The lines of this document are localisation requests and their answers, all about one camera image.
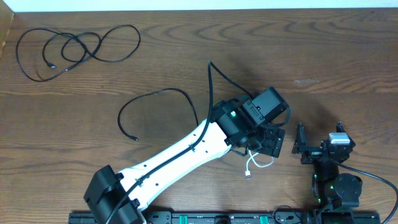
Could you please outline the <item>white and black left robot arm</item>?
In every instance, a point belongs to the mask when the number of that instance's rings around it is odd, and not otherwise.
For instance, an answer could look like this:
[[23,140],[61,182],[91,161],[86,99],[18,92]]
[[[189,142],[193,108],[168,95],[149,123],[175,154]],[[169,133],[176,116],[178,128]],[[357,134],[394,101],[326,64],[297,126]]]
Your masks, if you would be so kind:
[[98,170],[83,198],[96,223],[145,223],[143,211],[165,189],[229,151],[243,148],[249,162],[258,154],[278,157],[285,131],[272,120],[289,111],[283,100],[221,101],[210,118],[158,155],[119,172]]

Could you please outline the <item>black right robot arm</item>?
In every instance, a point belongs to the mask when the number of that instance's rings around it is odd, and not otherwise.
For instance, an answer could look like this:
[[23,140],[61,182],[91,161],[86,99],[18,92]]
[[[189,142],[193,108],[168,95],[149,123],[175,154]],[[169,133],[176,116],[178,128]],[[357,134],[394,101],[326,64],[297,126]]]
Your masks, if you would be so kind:
[[303,223],[354,223],[353,209],[359,207],[363,181],[356,175],[341,173],[338,166],[349,159],[354,147],[341,123],[317,147],[307,145],[304,126],[297,125],[292,153],[301,155],[303,165],[313,166],[312,192],[319,203],[303,214]]

